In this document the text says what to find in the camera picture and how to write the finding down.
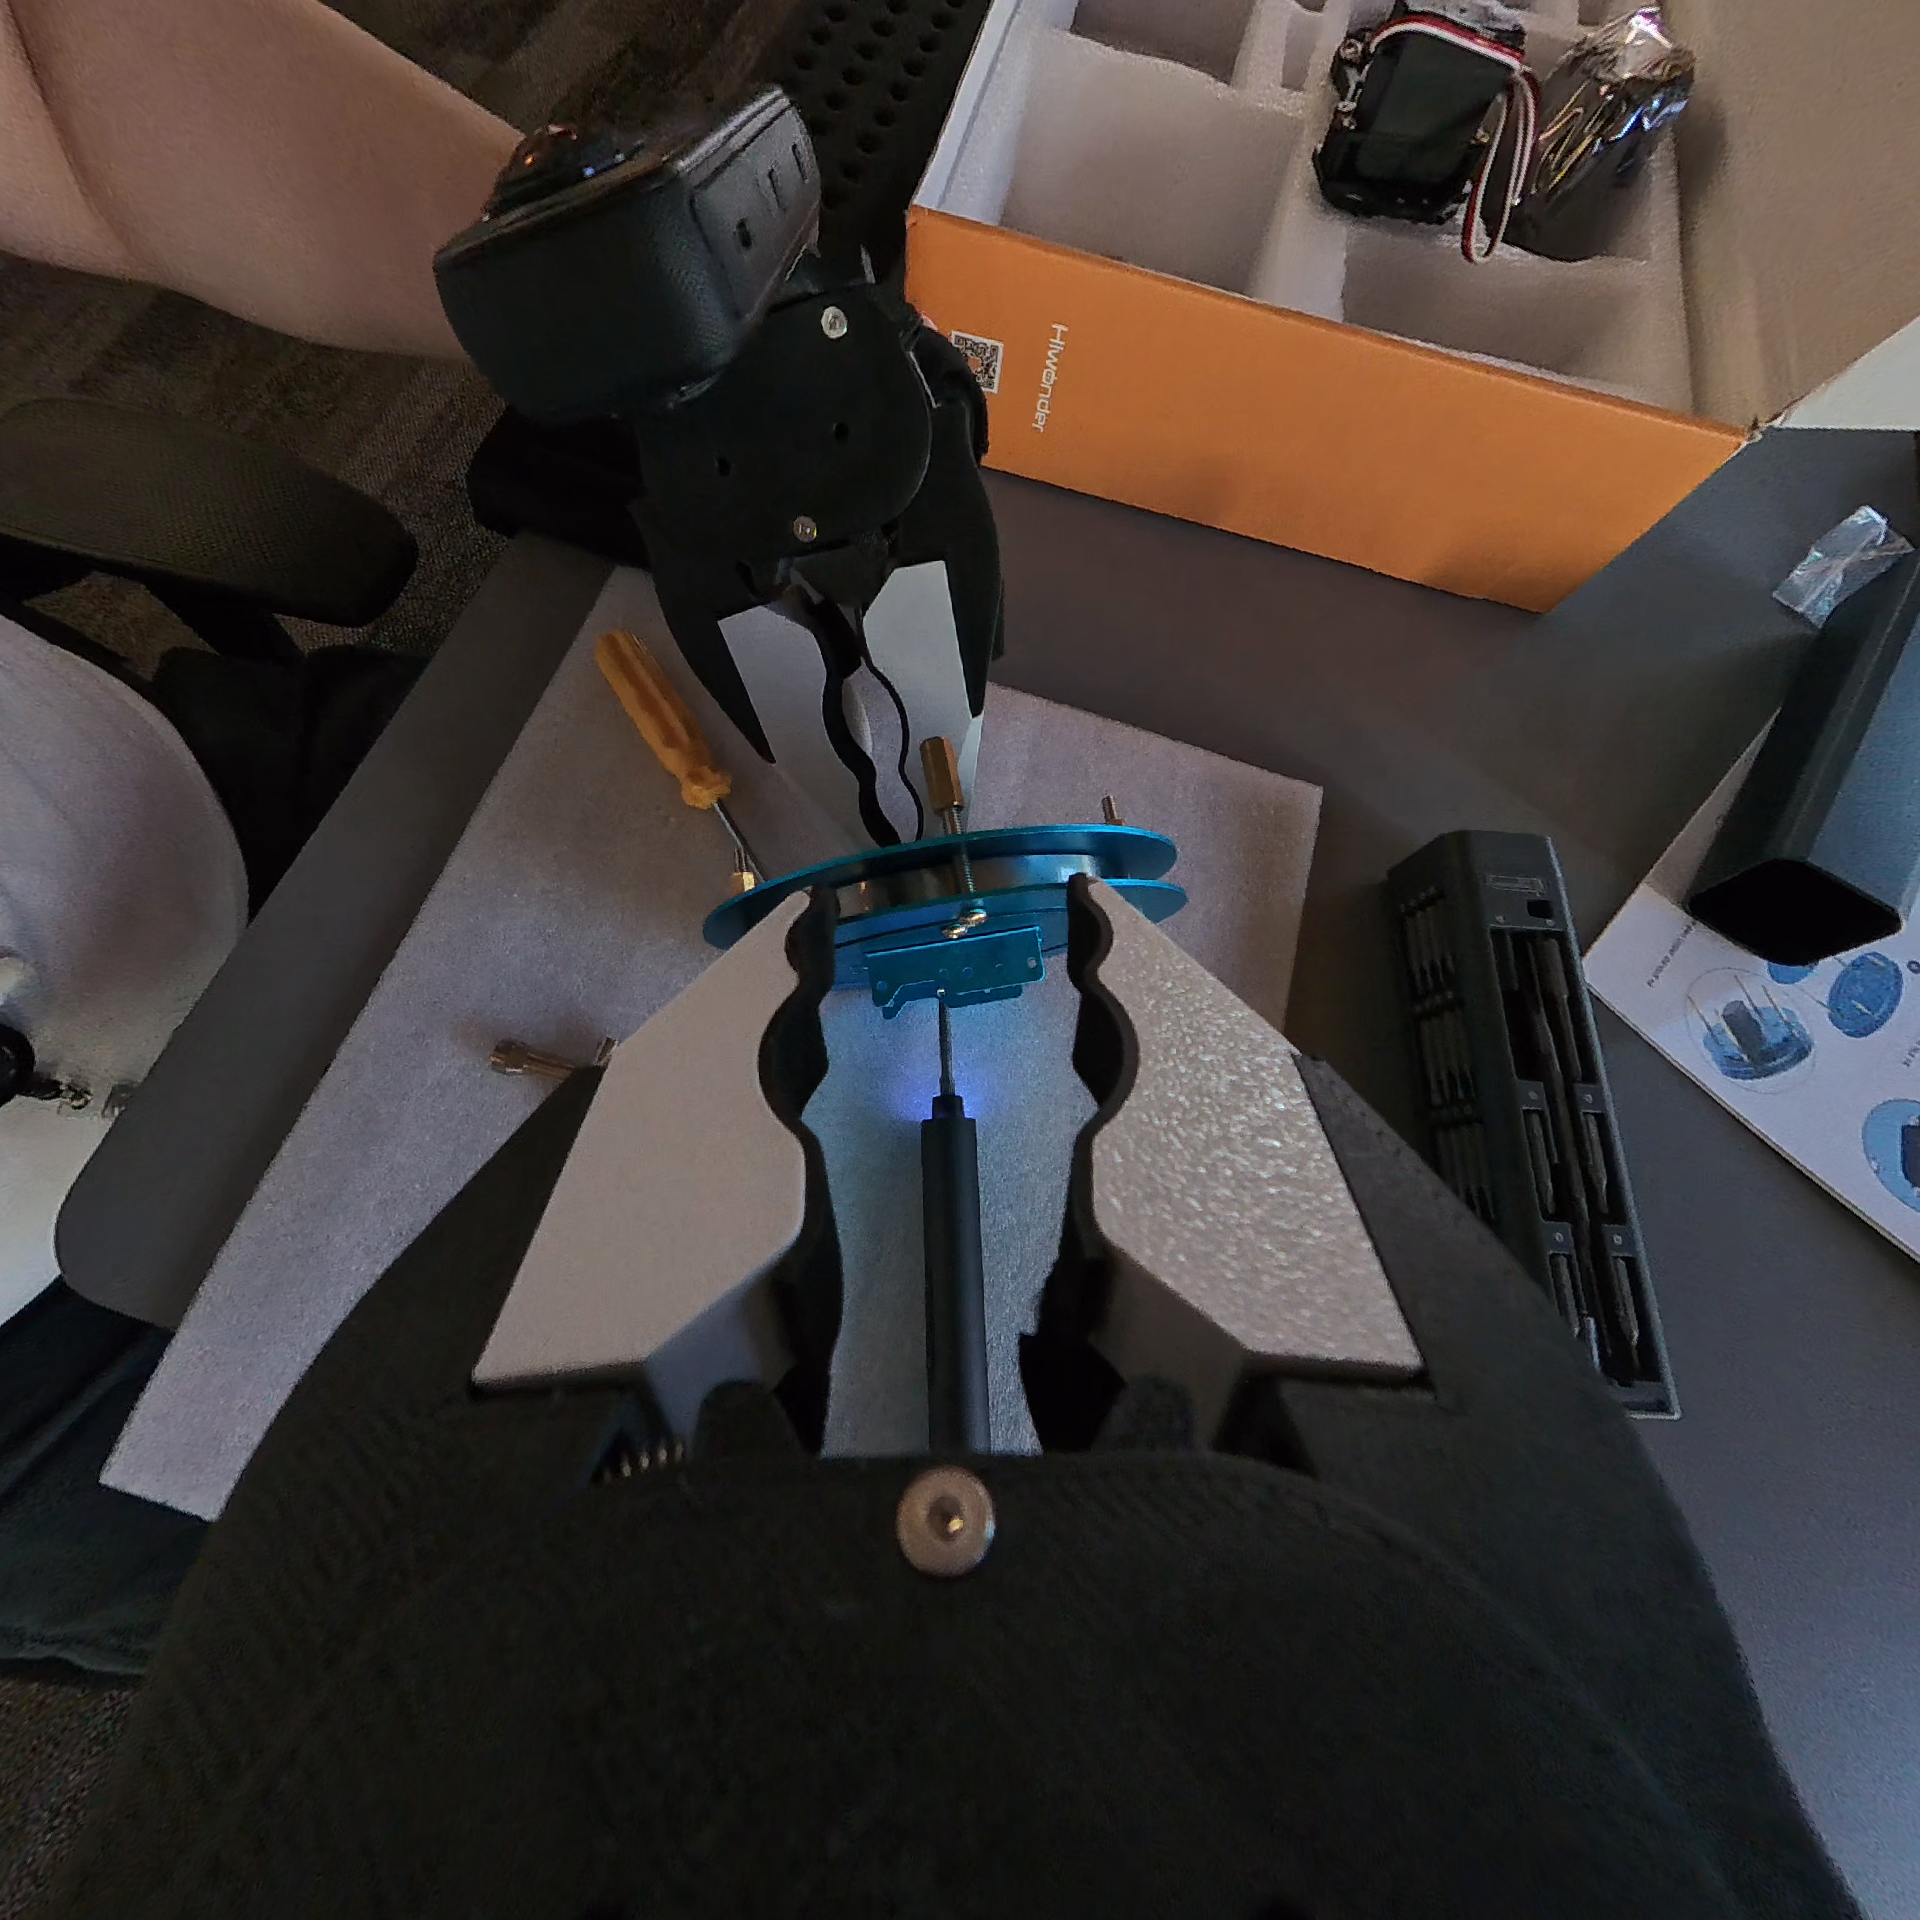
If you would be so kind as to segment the black electric screwdriver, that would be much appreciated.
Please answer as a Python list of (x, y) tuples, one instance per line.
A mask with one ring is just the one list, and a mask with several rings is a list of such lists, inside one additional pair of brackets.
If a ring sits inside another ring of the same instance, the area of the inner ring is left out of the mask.
[(921, 1125), (929, 1423), (936, 1455), (988, 1455), (978, 1125), (954, 1079), (950, 1005), (935, 1005), (939, 1090)]

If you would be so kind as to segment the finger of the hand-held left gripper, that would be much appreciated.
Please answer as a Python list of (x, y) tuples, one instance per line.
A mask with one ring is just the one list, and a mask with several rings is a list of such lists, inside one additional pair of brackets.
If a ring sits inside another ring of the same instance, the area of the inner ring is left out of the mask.
[(902, 566), (858, 621), (852, 746), (873, 763), (858, 829), (873, 845), (923, 829), (923, 737), (947, 737), (964, 799), (973, 799), (983, 708), (973, 708), (944, 561)]
[(815, 632), (778, 608), (737, 612), (718, 635), (785, 785), (857, 845), (886, 845), (867, 677), (846, 692)]

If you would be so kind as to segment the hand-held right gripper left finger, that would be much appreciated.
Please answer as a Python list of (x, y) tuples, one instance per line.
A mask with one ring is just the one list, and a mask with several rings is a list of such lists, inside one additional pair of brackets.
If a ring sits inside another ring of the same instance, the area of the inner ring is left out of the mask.
[(832, 939), (822, 887), (781, 901), (615, 1047), (475, 1386), (639, 1379), (689, 1436), (715, 1386), (760, 1382), (819, 1451), (841, 1252), (804, 1112)]

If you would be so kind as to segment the yellow handled screwdriver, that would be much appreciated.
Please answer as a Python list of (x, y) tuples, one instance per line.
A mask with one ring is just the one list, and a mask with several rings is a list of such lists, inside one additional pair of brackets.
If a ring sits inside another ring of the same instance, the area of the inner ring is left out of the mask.
[(732, 812), (732, 775), (718, 763), (701, 722), (685, 707), (661, 660), (627, 632), (609, 632), (595, 639), (595, 660), (615, 698), (675, 781), (680, 799), (713, 812), (732, 838), (732, 887), (760, 885), (758, 856)]

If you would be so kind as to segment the black servo motor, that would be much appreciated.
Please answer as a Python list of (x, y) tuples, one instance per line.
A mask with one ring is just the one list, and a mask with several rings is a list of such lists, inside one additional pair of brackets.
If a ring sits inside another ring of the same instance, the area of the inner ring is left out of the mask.
[(1444, 227), (1471, 265), (1496, 255), (1540, 134), (1526, 21), (1505, 5), (1393, 5), (1331, 58), (1335, 108), (1313, 156), (1323, 198)]

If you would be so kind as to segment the orange cardboard box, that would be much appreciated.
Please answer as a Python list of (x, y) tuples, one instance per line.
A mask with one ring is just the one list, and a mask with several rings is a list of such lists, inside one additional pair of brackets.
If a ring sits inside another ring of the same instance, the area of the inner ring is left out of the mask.
[(1916, 5), (1660, 8), (1692, 416), (1003, 229), (996, 5), (906, 227), (994, 468), (1551, 612), (1766, 427), (1916, 430)]

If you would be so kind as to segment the black screwdriver bit case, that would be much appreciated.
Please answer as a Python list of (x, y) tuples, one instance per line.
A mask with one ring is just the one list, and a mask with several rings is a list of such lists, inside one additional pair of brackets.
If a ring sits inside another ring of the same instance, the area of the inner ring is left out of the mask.
[(1676, 1420), (1669, 1347), (1551, 838), (1454, 829), (1385, 885), (1425, 1157), (1496, 1230), (1641, 1420)]

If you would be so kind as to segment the dark grey rectangular sleeve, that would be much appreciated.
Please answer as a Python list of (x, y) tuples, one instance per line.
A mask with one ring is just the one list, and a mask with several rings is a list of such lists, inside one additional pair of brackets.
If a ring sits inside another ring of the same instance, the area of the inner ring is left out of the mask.
[(1791, 692), (1684, 894), (1770, 965), (1894, 939), (1916, 901), (1916, 557), (1849, 597)]

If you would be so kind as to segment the silver foil bag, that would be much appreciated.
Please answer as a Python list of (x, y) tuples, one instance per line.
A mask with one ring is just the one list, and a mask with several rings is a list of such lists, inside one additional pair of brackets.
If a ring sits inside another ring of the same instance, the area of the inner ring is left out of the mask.
[(1537, 258), (1596, 258), (1631, 191), (1692, 103), (1694, 55), (1660, 5), (1590, 29), (1537, 90), (1535, 148), (1505, 241)]

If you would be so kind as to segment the person's white shirt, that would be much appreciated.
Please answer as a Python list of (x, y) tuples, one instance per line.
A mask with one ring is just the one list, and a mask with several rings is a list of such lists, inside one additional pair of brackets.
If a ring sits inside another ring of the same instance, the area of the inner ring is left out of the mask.
[(3, 621), (3, 1026), (82, 1095), (3, 1105), (3, 1315), (56, 1219), (248, 926), (238, 838), (179, 731), (95, 664)]

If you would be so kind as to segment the person's left forearm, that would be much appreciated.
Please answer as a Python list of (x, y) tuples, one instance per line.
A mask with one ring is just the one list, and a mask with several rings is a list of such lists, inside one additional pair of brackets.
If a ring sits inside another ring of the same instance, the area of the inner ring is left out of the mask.
[(463, 363), (433, 255), (519, 134), (323, 5), (3, 5), (3, 252)]

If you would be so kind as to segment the blue round turntable base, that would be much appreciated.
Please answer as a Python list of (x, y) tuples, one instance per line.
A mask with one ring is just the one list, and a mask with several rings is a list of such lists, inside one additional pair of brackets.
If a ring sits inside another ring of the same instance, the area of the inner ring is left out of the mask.
[(1069, 951), (1069, 885), (1109, 885), (1154, 926), (1185, 907), (1166, 877), (1173, 838), (1104, 823), (970, 829), (958, 751), (923, 737), (921, 775), (935, 829), (923, 838), (832, 859), (758, 882), (705, 920), (710, 948), (728, 951), (787, 899), (835, 901), (839, 989), (867, 989), (893, 1020), (912, 1003), (978, 1005), (1015, 1001)]

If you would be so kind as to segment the white foam box insert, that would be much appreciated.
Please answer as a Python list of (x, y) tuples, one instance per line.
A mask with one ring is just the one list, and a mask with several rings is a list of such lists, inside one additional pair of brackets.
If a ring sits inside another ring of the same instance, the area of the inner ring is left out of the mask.
[(1019, 28), (998, 227), (1157, 276), (1692, 416), (1669, 140), (1596, 258), (1323, 202), (1331, 55), (1389, 5), (1044, 5)]

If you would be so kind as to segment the white foam sheet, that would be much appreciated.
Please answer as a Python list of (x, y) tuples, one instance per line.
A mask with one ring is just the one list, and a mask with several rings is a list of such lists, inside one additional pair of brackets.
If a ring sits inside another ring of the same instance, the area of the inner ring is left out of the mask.
[[(1170, 939), (1264, 1020), (1282, 1026), (1323, 792), (1157, 731), (988, 685), (981, 747), (981, 825), (1123, 821), (1175, 838), (1188, 905)], [(724, 887), (724, 835), (699, 832), (617, 708), (585, 639), (561, 664), (492, 779), (444, 877), (397, 945), (316, 1095), (242, 1212), (159, 1360), (106, 1484), (215, 1520), (293, 1386), (347, 1314), (433, 1216), (542, 1105), (533, 1079), (487, 1065), (501, 1038), (585, 1062), (680, 997), (715, 953), (701, 942)], [(835, 1357), (828, 1444), (893, 1451), (923, 1410), (918, 1202), (883, 1221), (906, 1187), (908, 1128), (923, 1114), (935, 1026), (883, 1020), (862, 997), (826, 1014), (828, 1086), (812, 1112), (848, 1259), (848, 1315)], [(1069, 987), (973, 1009), (983, 1065), (964, 1052), (981, 1121), (988, 1229), (988, 1361), (996, 1439), (1028, 1446), (1015, 1415), (1013, 1335), (1042, 1283), (1042, 1191), (1064, 1176)]]

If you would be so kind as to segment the blue printed instruction sheet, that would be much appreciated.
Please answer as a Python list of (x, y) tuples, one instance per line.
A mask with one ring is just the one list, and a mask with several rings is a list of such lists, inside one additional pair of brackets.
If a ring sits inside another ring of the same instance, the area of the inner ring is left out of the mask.
[(1916, 1259), (1916, 928), (1766, 965), (1637, 887), (1588, 983), (1744, 1128)]

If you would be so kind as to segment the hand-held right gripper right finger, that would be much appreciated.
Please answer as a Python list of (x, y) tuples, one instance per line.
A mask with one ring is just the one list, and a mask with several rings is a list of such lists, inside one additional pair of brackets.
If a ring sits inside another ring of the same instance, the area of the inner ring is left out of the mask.
[(1173, 1386), (1200, 1444), (1233, 1430), (1251, 1382), (1425, 1382), (1280, 1029), (1096, 879), (1069, 885), (1069, 979), (1095, 1114), (1019, 1338), (1042, 1451), (1086, 1451), (1133, 1382)]

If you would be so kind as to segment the grey desk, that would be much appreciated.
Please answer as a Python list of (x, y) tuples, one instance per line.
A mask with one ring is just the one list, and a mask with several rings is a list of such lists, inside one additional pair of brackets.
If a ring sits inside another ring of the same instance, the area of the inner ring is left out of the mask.
[[(1584, 935), (1744, 755), (1804, 632), (1774, 589), (1860, 502), (1916, 537), (1903, 430), (1770, 430), (1545, 618), (988, 477), (998, 677), (1326, 792), (1288, 1029), (1393, 1128), (1377, 879), (1540, 829)], [(515, 538), (72, 1189), (70, 1283), (205, 1277), (610, 566)], [(1599, 1017), (1682, 1420), (1682, 1506), (1860, 1908), (1916, 1918), (1916, 1263)]]

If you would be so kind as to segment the small clear plastic bag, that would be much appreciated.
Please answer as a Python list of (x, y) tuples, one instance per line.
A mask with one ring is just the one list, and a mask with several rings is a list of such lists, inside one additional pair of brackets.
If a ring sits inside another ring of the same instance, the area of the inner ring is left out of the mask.
[(1833, 614), (1870, 582), (1908, 561), (1912, 546), (1874, 505), (1858, 505), (1825, 529), (1791, 576), (1774, 589), (1774, 601), (1809, 628), (1823, 632)]

